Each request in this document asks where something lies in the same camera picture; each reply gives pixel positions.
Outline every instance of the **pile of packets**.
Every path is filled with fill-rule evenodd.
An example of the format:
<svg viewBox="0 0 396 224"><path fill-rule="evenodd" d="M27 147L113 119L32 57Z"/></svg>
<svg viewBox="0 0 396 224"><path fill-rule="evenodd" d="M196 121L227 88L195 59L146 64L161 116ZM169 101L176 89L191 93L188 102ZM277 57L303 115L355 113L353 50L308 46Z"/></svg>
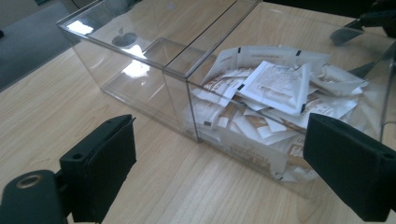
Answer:
<svg viewBox="0 0 396 224"><path fill-rule="evenodd" d="M310 113L344 119L368 82L328 64L330 55L290 47L246 46L220 53L192 90L201 135L268 170L278 180L318 175L303 159ZM244 106L230 103L231 99ZM192 124L186 116L187 123Z"/></svg>

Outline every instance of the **apple logo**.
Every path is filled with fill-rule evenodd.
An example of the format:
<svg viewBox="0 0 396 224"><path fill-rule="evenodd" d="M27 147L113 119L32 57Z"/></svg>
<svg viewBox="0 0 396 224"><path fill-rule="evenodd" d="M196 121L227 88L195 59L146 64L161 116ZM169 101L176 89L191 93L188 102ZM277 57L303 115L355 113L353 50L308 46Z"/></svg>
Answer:
<svg viewBox="0 0 396 224"><path fill-rule="evenodd" d="M137 39L135 33L124 33L123 28L120 28L119 34L116 35L111 43L117 47L127 47L133 44Z"/></svg>

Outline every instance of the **transparent container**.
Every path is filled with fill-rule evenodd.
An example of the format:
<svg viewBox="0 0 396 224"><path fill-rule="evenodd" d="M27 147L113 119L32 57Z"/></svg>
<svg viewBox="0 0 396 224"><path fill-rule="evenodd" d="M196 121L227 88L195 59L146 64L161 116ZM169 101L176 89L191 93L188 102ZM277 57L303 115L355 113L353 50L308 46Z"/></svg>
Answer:
<svg viewBox="0 0 396 224"><path fill-rule="evenodd" d="M58 26L103 91L197 140L194 130L184 129L179 112L190 100L188 72L257 3L104 0Z"/></svg>
<svg viewBox="0 0 396 224"><path fill-rule="evenodd" d="M343 38L350 34L356 37L344 41ZM360 33L257 5L189 76L194 122L186 117L185 123L190 122L190 128L197 130L200 139L288 189L305 197L319 195L328 187L303 159L306 115L328 113L381 141L384 125L394 124L396 120L394 96L389 94L390 87L394 88L389 67L392 62L389 49L393 42L394 39L382 35ZM316 65L312 64L324 59L321 70L315 70ZM331 66L338 69L336 71L356 75L352 75L352 79L358 78L364 84L346 94L318 88L312 85L311 79L309 86L321 91L310 93L313 90L309 89L307 103L297 107L298 115L291 115L289 110L288 113L283 111L284 104L289 101L277 104L287 94L282 90L285 87L276 89L267 85L274 77L267 74L267 79L259 79L258 75L254 79L257 86L247 87L248 78L243 73L249 73L249 77L259 74L256 69L262 61L292 67L293 71L302 69L304 63L313 62L311 69L321 72L320 78L325 78L325 73L330 74L331 70L323 69ZM288 97L295 99L302 91L292 89L292 92L295 94ZM270 106L258 106L259 102L268 102L268 98L272 99Z"/></svg>

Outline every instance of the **gray floor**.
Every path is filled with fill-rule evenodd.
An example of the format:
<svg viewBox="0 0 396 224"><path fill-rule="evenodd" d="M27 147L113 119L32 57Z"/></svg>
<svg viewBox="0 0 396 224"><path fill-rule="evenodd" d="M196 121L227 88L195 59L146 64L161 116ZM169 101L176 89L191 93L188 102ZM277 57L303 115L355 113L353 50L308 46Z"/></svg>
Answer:
<svg viewBox="0 0 396 224"><path fill-rule="evenodd" d="M0 38L0 91L70 48L55 25L69 14L56 3L1 28L5 36Z"/></svg>

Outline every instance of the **light wood tabletop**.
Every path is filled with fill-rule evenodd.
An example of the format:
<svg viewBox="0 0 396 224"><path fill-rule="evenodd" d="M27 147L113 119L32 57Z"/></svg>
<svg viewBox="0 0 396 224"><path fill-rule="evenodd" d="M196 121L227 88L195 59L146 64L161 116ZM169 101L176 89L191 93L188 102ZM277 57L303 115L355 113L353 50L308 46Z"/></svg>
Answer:
<svg viewBox="0 0 396 224"><path fill-rule="evenodd" d="M352 21L265 6L341 25ZM72 49L0 93L0 189L27 172L57 172L65 152L105 120L123 114L136 117L137 163L104 223L363 223L330 190L302 198L115 100L99 89ZM396 223L394 212L387 223Z"/></svg>

